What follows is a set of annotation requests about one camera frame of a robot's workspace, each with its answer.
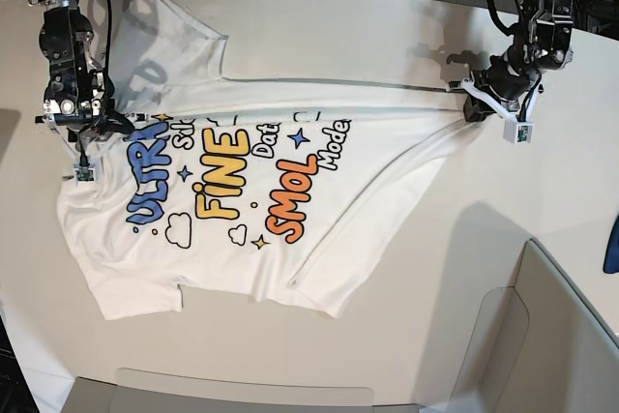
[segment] blue star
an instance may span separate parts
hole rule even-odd
[[[193,173],[187,169],[187,165],[183,166],[183,169],[181,171],[177,171],[177,173],[181,178],[183,178],[183,182],[185,182],[188,176],[193,175]]]
[[[306,137],[303,136],[303,128],[301,128],[298,133],[296,133],[294,135],[289,135],[288,137],[290,137],[292,140],[294,140],[294,148],[295,149],[298,149],[299,146],[302,143],[304,143],[304,142],[310,142],[309,139],[307,139]]]

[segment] white t-shirt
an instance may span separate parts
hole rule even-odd
[[[451,96],[221,77],[226,37],[133,0],[111,52],[119,109],[150,117],[67,181],[58,215],[106,319],[181,310],[180,284],[337,316],[446,157]]]

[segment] yellow star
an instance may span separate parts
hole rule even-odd
[[[151,116],[159,121],[167,121],[167,120],[172,119],[171,116],[167,116],[165,113],[160,113],[159,115],[151,115]]]
[[[251,241],[252,244],[254,244],[256,247],[258,247],[258,250],[262,249],[264,246],[271,244],[270,242],[264,242],[264,238],[262,237],[262,234],[260,234],[260,237],[258,238],[257,241]]]

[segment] white table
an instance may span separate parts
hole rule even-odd
[[[433,1],[175,1],[229,35],[227,77],[442,86],[467,73],[452,54],[509,43],[486,11]],[[103,23],[102,0],[82,2]],[[619,213],[619,43],[576,32],[575,61],[545,77],[533,144],[510,145],[488,121],[448,161],[342,319],[185,288],[180,314],[105,322],[56,220],[68,159],[33,125],[48,79],[42,21],[25,0],[0,3],[0,106],[21,113],[0,162],[0,300],[42,411],[62,404],[73,376],[114,382],[118,368],[370,387],[376,404],[446,400],[482,299],[513,283],[531,235],[619,330],[619,276],[602,272]],[[50,383],[55,394],[44,398]]]

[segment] blue object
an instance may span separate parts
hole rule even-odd
[[[619,218],[612,226],[610,239],[608,240],[608,248],[606,249],[606,258],[604,260],[604,272],[613,275],[619,273]]]

